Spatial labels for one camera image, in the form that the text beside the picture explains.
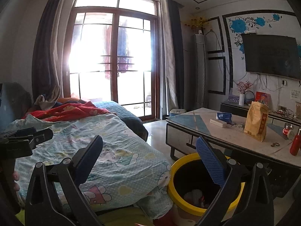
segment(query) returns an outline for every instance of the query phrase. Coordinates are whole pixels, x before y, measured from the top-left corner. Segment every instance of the paper bag label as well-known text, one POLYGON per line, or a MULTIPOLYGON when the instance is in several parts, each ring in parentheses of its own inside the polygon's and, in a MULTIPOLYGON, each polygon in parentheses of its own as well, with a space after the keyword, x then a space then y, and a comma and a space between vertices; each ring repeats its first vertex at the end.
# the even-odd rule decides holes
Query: paper bag label
POLYGON ((261 118, 261 123, 260 123, 260 127, 259 127, 259 131, 258 134, 262 134, 264 127, 265 127, 265 123, 266 123, 266 118, 267 118, 267 114, 262 114, 262 118, 261 118))

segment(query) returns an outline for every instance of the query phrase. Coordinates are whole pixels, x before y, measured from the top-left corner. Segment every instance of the television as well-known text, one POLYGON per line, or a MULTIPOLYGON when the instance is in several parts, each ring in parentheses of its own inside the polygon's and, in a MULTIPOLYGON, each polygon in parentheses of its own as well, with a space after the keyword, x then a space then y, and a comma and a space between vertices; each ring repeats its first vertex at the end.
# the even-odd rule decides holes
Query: television
POLYGON ((279 35, 242 34, 246 72, 301 80, 296 39, 279 35))

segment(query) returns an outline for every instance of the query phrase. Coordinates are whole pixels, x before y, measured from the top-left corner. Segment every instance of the wooden door frame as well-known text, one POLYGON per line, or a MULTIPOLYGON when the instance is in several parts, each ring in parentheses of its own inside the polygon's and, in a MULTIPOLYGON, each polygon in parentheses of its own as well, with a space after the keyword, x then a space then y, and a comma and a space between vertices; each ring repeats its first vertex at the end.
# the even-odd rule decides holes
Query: wooden door frame
POLYGON ((160 117, 159 22, 158 22, 158 16, 148 14, 148 13, 133 11, 129 9, 115 8, 115 7, 99 7, 99 6, 73 7, 67 24, 65 43, 63 49, 62 76, 63 76, 64 96, 65 97, 71 96, 68 59, 71 52, 71 44, 72 44, 73 29, 76 20, 76 14, 93 13, 93 12, 113 13, 112 32, 111 32, 111 52, 110 52, 111 91, 112 91, 111 99, 113 101, 116 101, 117 103, 118 103, 118 92, 113 91, 113 89, 118 90, 117 74, 114 74, 114 72, 117 72, 117 41, 118 41, 118 28, 119 28, 119 19, 117 18, 119 18, 119 16, 128 16, 128 17, 135 17, 135 18, 146 19, 151 21, 150 32, 151 32, 151 45, 153 49, 152 52, 153 63, 151 69, 152 115, 142 116, 140 117, 140 119, 142 121, 145 121, 154 118, 159 118, 160 117))

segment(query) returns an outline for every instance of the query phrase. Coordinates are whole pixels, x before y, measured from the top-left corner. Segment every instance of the blue tissue package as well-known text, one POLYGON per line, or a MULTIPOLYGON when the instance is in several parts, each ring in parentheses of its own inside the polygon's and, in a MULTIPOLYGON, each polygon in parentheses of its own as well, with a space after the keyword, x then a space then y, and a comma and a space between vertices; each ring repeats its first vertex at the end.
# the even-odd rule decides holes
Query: blue tissue package
POLYGON ((225 121, 228 124, 232 122, 232 114, 231 113, 216 113, 216 119, 219 119, 221 121, 225 121))

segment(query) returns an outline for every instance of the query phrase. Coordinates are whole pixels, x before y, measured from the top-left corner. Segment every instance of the handwritten note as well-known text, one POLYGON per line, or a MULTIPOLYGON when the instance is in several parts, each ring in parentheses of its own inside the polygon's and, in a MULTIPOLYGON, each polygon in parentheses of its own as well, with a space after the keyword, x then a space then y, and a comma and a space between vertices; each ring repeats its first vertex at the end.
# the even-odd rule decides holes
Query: handwritten note
POLYGON ((292 89, 290 91, 290 99, 296 100, 296 101, 300 101, 300 90, 294 90, 292 89))

